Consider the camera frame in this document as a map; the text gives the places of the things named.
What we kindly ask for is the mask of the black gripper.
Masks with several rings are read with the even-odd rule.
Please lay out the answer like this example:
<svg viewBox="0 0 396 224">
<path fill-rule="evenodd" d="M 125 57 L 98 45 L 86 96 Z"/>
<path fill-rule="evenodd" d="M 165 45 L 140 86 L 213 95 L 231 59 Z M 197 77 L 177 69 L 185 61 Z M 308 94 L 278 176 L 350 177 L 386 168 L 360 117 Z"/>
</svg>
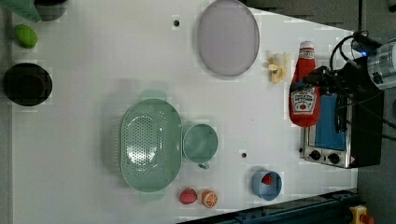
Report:
<svg viewBox="0 0 396 224">
<path fill-rule="evenodd" d="M 298 83 L 301 86 L 321 86 L 320 95 L 332 94 L 360 94 L 371 90 L 371 79 L 363 65 L 346 63 L 343 68 L 331 70 L 321 66 L 301 78 Z"/>
</svg>

